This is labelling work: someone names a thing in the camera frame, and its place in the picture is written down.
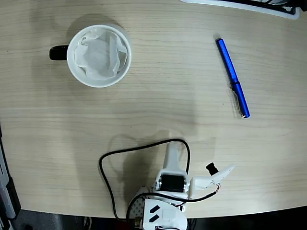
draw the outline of perforated plate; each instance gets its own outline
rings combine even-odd
[[[146,187],[141,187],[138,192],[135,194],[134,197],[136,197],[138,194],[141,193],[148,193],[148,189]],[[134,204],[132,205],[132,209],[130,212],[130,218],[136,218],[136,217],[143,217],[143,210],[144,210],[144,200],[146,197],[141,197],[137,199]]]

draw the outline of wood grain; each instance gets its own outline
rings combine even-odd
[[[212,161],[236,164],[218,195],[188,205],[188,217],[307,205],[307,14],[291,21],[178,0],[5,0],[0,15],[0,121],[24,209],[112,217],[99,157],[170,137],[189,142],[191,176],[208,175]],[[119,83],[87,87],[65,62],[48,59],[80,29],[109,22],[133,43]],[[217,36],[249,119],[237,115]],[[153,183],[164,153],[106,160],[120,216],[139,186]],[[184,152],[180,159],[184,166]]]

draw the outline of pen clip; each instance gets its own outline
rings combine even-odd
[[[239,113],[241,114],[241,117],[242,118],[245,118],[245,116],[243,115],[243,113],[241,112],[241,108],[240,108],[240,104],[239,104],[239,98],[238,98],[238,95],[236,94],[236,92],[234,91],[234,89],[232,87],[230,87],[232,92],[234,93],[235,95],[235,99],[236,99],[236,105],[237,105],[237,108],[238,108],[238,111]]]

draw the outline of white mug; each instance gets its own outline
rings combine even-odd
[[[79,40],[82,38],[82,36],[85,33],[95,28],[107,29],[114,32],[122,39],[127,48],[128,55],[124,68],[120,72],[118,72],[116,76],[109,78],[107,80],[90,79],[89,77],[86,76],[85,71],[82,68],[78,67],[74,61],[74,51],[77,47]],[[115,24],[101,24],[101,25],[91,25],[82,29],[72,38],[69,45],[52,47],[49,51],[49,57],[51,60],[56,60],[56,61],[66,60],[73,76],[84,85],[94,88],[104,88],[117,83],[126,75],[131,65],[132,51],[130,45],[130,38],[127,32],[123,28]]]

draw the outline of black mug handle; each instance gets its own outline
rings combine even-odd
[[[66,61],[68,45],[54,46],[49,50],[49,58],[54,61]]]

